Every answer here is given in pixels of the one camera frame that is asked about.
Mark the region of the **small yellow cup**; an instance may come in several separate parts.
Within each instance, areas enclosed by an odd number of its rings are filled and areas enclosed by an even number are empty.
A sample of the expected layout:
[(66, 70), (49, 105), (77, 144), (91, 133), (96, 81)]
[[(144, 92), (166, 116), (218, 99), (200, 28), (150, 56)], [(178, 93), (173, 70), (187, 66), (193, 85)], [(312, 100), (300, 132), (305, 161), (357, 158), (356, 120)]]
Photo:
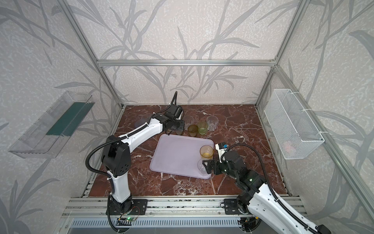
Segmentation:
[(200, 148), (200, 155), (203, 160), (213, 159), (214, 151), (213, 148), (209, 145), (204, 145)]

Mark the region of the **small clear faceted glass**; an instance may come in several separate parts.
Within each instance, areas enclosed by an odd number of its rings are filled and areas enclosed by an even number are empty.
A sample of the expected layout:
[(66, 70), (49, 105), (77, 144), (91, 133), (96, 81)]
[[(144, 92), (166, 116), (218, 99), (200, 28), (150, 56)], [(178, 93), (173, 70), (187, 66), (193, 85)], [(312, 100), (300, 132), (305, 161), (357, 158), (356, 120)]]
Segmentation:
[(210, 176), (211, 176), (211, 174), (208, 174), (208, 173), (206, 172), (206, 168), (205, 168), (205, 166), (204, 166), (204, 164), (203, 164), (203, 160), (202, 160), (202, 159), (200, 159), (200, 160), (197, 162), (197, 169), (198, 169), (198, 172), (199, 172), (199, 174), (201, 175), (201, 177), (210, 177)]

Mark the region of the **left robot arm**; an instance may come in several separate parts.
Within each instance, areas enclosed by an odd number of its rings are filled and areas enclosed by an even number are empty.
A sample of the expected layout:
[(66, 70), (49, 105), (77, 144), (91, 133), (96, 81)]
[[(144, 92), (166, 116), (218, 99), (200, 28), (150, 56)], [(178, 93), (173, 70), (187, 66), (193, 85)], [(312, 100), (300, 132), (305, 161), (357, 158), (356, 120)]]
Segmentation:
[[(131, 168), (131, 153), (142, 143), (162, 132), (170, 134), (182, 131), (185, 122), (182, 120), (183, 108), (177, 104), (175, 92), (170, 104), (163, 110), (153, 113), (138, 128), (119, 137), (109, 136), (105, 143), (94, 148), (85, 159), (86, 168), (96, 174), (107, 177), (112, 191), (109, 195), (114, 203), (125, 206), (131, 202), (131, 192), (128, 183), (128, 171)], [(91, 157), (102, 151), (101, 161), (106, 171), (93, 168)]]

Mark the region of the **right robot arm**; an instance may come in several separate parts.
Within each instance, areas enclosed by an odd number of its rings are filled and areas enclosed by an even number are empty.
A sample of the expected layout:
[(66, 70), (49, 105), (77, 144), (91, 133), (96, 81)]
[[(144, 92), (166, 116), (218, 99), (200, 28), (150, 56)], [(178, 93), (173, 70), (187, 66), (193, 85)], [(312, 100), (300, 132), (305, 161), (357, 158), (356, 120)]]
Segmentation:
[(238, 210), (242, 214), (258, 217), (279, 234), (331, 232), (325, 225), (308, 220), (281, 198), (272, 188), (264, 165), (261, 166), (263, 175), (248, 169), (243, 158), (233, 150), (236, 146), (224, 142), (216, 144), (219, 160), (205, 160), (202, 165), (208, 174), (225, 174), (235, 180), (235, 185), (242, 191), (237, 196)]

